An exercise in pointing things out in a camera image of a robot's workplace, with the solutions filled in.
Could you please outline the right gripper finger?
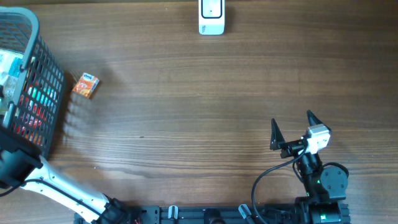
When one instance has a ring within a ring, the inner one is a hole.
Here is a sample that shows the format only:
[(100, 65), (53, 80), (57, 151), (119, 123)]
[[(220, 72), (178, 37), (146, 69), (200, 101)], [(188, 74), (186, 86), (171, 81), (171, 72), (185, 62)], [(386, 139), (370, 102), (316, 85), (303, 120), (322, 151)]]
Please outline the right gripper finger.
[(309, 123), (310, 126), (315, 126), (315, 125), (318, 125), (318, 124), (322, 124), (329, 131), (331, 131), (331, 129), (327, 125), (325, 125), (320, 119), (318, 119), (311, 110), (307, 111), (307, 118), (308, 118), (308, 123)]
[(271, 119), (271, 140), (270, 140), (270, 150), (276, 151), (281, 149), (285, 144), (285, 139), (277, 125), (274, 118)]

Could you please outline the orange tissue pack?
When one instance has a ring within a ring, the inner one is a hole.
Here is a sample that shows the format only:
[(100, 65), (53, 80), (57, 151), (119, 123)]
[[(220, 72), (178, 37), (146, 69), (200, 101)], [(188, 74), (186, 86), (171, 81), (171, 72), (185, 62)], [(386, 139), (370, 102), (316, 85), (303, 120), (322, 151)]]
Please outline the orange tissue pack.
[(85, 98), (90, 98), (99, 82), (100, 80), (96, 76), (89, 73), (83, 73), (76, 85), (73, 87), (72, 92), (80, 96), (84, 96)]

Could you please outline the cream snack pouch blue seal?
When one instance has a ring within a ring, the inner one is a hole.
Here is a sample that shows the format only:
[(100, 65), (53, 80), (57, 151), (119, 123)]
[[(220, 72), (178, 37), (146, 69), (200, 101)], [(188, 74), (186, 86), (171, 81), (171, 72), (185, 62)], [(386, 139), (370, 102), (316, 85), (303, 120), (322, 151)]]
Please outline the cream snack pouch blue seal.
[(20, 75), (23, 54), (1, 49), (1, 115), (12, 101)]

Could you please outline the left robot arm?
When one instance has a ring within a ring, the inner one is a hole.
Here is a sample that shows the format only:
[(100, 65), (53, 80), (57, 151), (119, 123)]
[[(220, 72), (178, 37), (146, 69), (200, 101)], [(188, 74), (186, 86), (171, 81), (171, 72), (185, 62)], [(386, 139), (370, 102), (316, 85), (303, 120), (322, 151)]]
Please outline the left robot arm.
[(131, 223), (127, 206), (88, 189), (58, 171), (32, 142), (1, 127), (1, 188), (5, 197), (18, 188), (44, 195), (73, 210), (87, 223)]

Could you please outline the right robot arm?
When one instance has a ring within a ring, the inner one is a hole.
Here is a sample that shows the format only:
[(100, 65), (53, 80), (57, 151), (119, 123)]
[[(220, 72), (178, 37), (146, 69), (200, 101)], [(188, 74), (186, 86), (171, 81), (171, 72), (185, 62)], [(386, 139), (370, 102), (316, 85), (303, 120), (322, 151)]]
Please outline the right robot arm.
[(276, 121), (271, 120), (273, 151), (280, 150), (281, 158), (293, 158), (292, 166), (307, 195), (297, 197), (293, 204), (273, 205), (264, 214), (277, 223), (350, 223), (349, 209), (343, 203), (348, 186), (348, 169), (336, 162), (324, 164), (319, 151), (328, 146), (331, 129), (310, 110), (309, 127), (295, 141), (285, 141)]

